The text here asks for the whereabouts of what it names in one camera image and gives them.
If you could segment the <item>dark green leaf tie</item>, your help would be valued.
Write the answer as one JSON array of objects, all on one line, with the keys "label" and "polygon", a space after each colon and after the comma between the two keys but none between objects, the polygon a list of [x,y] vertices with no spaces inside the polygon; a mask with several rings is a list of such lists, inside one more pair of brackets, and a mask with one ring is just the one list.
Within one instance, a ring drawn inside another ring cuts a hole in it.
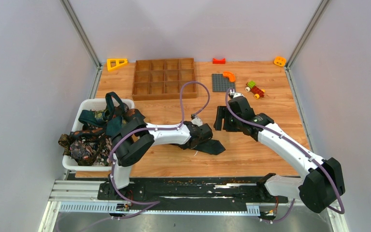
[{"label": "dark green leaf tie", "polygon": [[203,153],[210,154],[210,155],[219,155],[223,153],[224,151],[226,151],[225,147],[220,143],[220,141],[214,140],[214,139],[210,139],[194,147],[191,147],[191,145],[187,145],[187,144],[183,144],[183,145],[171,144],[171,145],[177,146],[183,150],[191,149],[191,150],[196,150],[196,151],[203,152]]}]

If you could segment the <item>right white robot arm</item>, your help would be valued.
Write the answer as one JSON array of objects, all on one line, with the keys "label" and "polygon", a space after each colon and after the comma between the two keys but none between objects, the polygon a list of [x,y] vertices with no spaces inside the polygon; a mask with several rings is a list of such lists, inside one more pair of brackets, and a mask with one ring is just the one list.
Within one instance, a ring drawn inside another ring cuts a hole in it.
[{"label": "right white robot arm", "polygon": [[335,158],[325,159],[288,136],[265,113],[256,114],[243,95],[218,106],[215,130],[242,132],[267,146],[293,167],[299,177],[269,173],[259,182],[257,197],[268,202],[275,196],[300,199],[308,209],[320,213],[337,201],[338,213],[344,214],[341,196],[345,184],[341,164]]}]

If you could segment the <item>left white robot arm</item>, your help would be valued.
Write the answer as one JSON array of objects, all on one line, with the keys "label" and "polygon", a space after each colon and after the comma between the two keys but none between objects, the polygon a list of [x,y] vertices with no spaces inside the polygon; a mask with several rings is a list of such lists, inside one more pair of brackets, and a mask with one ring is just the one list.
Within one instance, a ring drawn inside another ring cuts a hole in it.
[{"label": "left white robot arm", "polygon": [[113,137],[112,142],[113,148],[109,154],[112,162],[110,193],[118,200],[128,195],[132,166],[153,146],[175,145],[211,155],[224,151],[222,145],[213,139],[210,126],[196,118],[173,125],[145,123],[135,118]]}]

